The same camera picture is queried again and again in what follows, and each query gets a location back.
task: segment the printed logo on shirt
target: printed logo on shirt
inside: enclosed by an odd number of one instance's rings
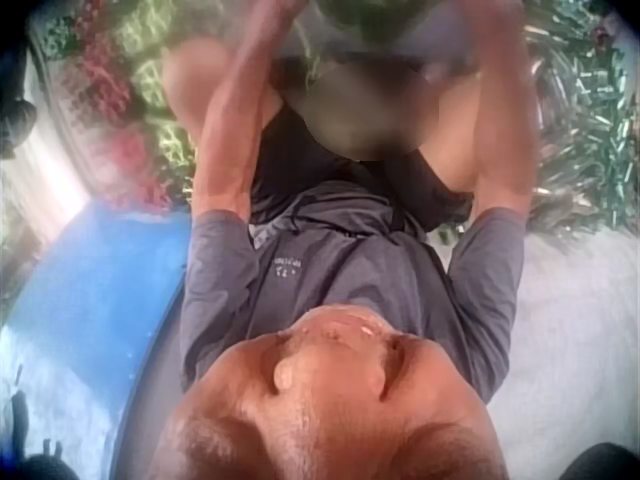
[[[280,278],[294,277],[302,267],[302,262],[296,258],[278,257],[273,261],[276,276]]]

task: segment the black shorts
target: black shorts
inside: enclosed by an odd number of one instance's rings
[[[352,181],[388,197],[425,232],[443,223],[464,222],[471,211],[471,196],[451,192],[419,151],[380,162],[341,158],[320,145],[285,104],[262,135],[251,223],[273,220],[301,193],[328,180]]]

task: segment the man's nose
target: man's nose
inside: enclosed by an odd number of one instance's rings
[[[366,351],[339,342],[301,347],[274,370],[281,394],[340,395],[349,399],[379,399],[385,385],[380,362]]]

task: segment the short sleeve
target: short sleeve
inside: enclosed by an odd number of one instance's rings
[[[524,236],[525,222],[515,212],[489,210],[462,237],[449,266],[469,349],[472,383],[485,402],[509,371]]]
[[[180,319],[185,387],[205,373],[204,357],[221,353],[234,322],[248,315],[258,270],[248,227],[235,213],[213,211],[194,221]]]

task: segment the man's arm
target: man's arm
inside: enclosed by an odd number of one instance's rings
[[[536,91],[519,0],[458,0],[481,70],[474,218],[504,207],[526,220],[539,162]]]
[[[243,40],[207,110],[194,178],[194,218],[226,210],[249,221],[262,132],[261,107],[272,56],[306,3],[253,1]]]

